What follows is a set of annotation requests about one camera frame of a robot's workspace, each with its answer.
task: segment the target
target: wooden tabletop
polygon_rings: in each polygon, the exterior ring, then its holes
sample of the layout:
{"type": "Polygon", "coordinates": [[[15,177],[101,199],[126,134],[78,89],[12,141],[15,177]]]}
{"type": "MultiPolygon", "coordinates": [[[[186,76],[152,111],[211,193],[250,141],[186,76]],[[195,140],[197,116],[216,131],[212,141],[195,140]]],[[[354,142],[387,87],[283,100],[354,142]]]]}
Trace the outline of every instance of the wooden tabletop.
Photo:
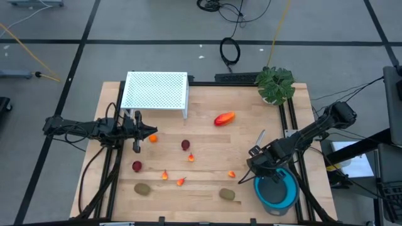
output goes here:
{"type": "MultiPolygon", "coordinates": [[[[293,85],[293,98],[299,128],[313,122],[311,103],[304,83],[293,85]]],[[[104,117],[107,105],[116,102],[119,82],[105,82],[100,94],[95,118],[104,117]]],[[[278,106],[268,105],[261,100],[256,87],[196,87],[189,92],[188,119],[184,120],[180,110],[142,110],[143,122],[157,126],[157,143],[147,140],[140,142],[141,153],[132,150],[133,141],[124,145],[117,185],[113,220],[118,221],[158,221],[165,216],[167,222],[227,222],[246,223],[256,218],[258,223],[296,223],[294,208],[282,217],[266,213],[258,200],[253,183],[238,185],[237,182],[249,169],[246,159],[248,151],[263,129],[266,135],[261,142],[265,145],[282,137],[282,126],[278,106]],[[236,119],[232,124],[215,127],[214,119],[221,113],[234,111],[236,119]],[[190,149],[183,151],[183,139],[191,142],[190,149]],[[190,152],[194,162],[187,160],[190,152]],[[131,165],[141,161],[143,169],[135,173],[131,165]],[[161,179],[167,170],[169,180],[161,179]],[[236,173],[230,178],[228,171],[236,173]],[[183,186],[176,181],[186,177],[183,186]],[[137,183],[151,187],[148,196],[134,192],[137,183]],[[219,197],[219,190],[228,188],[236,193],[230,202],[219,197]]],[[[82,169],[100,150],[98,141],[90,141],[82,169]]],[[[106,151],[98,156],[89,167],[82,192],[83,208],[99,188],[106,151]]],[[[325,164],[322,156],[315,151],[306,151],[305,164],[308,181],[313,195],[332,218],[337,218],[325,164]]],[[[77,194],[71,216],[78,215],[77,194]]],[[[106,214],[108,192],[104,196],[101,216],[106,214]]],[[[304,197],[300,193],[305,219],[307,210],[304,197]]]]}

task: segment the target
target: green plant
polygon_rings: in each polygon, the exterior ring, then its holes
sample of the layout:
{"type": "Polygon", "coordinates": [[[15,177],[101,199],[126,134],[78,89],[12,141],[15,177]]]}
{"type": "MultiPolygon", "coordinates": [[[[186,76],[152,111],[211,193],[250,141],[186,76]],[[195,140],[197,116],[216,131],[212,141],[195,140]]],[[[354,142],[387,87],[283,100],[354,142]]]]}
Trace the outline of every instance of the green plant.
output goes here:
{"type": "Polygon", "coordinates": [[[295,93],[291,85],[295,82],[291,71],[284,68],[264,67],[258,74],[258,93],[268,103],[281,105],[295,93]]]}

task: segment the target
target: kiwi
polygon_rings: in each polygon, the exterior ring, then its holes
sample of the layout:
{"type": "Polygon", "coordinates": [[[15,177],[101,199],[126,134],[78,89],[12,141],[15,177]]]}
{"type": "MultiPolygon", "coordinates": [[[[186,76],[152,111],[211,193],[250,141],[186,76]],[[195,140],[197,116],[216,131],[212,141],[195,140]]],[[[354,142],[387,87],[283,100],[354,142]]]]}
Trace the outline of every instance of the kiwi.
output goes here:
{"type": "Polygon", "coordinates": [[[229,190],[229,189],[227,189],[227,188],[222,188],[222,189],[219,191],[219,196],[220,196],[221,198],[223,198],[223,199],[233,201],[233,200],[234,200],[235,193],[234,193],[234,191],[229,190]]]}
{"type": "Polygon", "coordinates": [[[140,195],[148,195],[151,192],[151,188],[144,183],[138,183],[134,186],[134,191],[140,195]]]}

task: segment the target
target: gray floor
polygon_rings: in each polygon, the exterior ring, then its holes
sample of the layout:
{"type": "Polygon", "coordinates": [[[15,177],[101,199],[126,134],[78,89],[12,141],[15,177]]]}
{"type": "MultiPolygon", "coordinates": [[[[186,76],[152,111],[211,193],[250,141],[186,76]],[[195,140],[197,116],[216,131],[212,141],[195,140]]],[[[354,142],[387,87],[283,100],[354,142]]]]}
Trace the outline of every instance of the gray floor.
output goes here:
{"type": "MultiPolygon", "coordinates": [[[[230,1],[239,5],[239,0],[230,1]]],[[[23,39],[75,39],[84,32],[94,0],[65,0],[64,8],[47,9],[12,31],[23,39]]],[[[246,19],[265,8],[265,0],[245,0],[246,19]]],[[[272,40],[286,1],[272,0],[261,19],[238,28],[236,40],[272,40]]],[[[402,41],[399,0],[371,0],[389,41],[402,41]]],[[[33,10],[12,7],[0,1],[0,22],[11,24],[33,10]]],[[[224,12],[236,19],[230,12],[224,12]]],[[[186,0],[102,0],[89,39],[97,40],[221,40],[230,36],[234,24],[218,13],[199,10],[186,0]]],[[[286,41],[381,41],[363,0],[292,1],[278,37],[286,41]]],[[[78,45],[28,44],[65,81],[78,45]]],[[[17,44],[0,44],[0,68],[45,69],[17,44]]],[[[241,59],[233,71],[255,72],[265,66],[269,45],[242,45],[241,59]]],[[[402,47],[393,47],[402,60],[402,47]]],[[[373,46],[276,46],[271,65],[291,70],[298,82],[308,84],[311,98],[370,82],[382,76],[391,62],[384,47],[373,46]]],[[[124,80],[126,72],[184,71],[196,81],[213,81],[216,73],[227,73],[218,45],[86,45],[63,116],[91,120],[103,81],[124,80]]],[[[12,224],[45,140],[41,128],[56,108],[63,82],[44,78],[0,80],[0,96],[12,98],[14,110],[0,133],[0,225],[12,224]]],[[[340,96],[313,102],[316,108],[340,96]]],[[[349,128],[369,136],[389,126],[384,85],[375,83],[350,101],[358,114],[349,128]]],[[[332,136],[334,140],[346,140],[332,136]]],[[[53,142],[25,223],[67,219],[84,154],[53,142]]],[[[345,191],[334,191],[339,219],[362,224],[374,219],[372,201],[345,191]]]]}

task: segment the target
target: red bell pepper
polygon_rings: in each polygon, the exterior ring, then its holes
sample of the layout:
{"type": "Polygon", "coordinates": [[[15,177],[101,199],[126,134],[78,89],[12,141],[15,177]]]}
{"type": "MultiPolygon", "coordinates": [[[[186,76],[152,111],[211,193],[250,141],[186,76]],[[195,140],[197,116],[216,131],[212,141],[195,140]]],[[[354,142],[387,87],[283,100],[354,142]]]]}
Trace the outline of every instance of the red bell pepper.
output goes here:
{"type": "Polygon", "coordinates": [[[234,112],[221,114],[220,116],[216,117],[214,124],[215,126],[228,125],[229,123],[233,122],[234,116],[235,116],[234,112]]]}

